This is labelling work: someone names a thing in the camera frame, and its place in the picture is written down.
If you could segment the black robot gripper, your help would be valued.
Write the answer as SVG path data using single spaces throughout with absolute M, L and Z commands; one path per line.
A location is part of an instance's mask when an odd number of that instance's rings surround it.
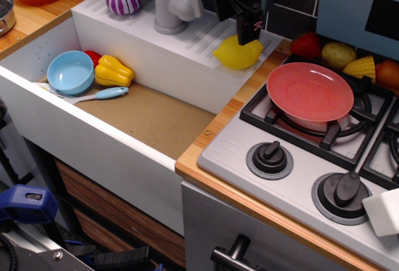
M 236 16 L 240 45 L 258 40 L 264 26 L 261 0 L 213 0 L 220 21 Z

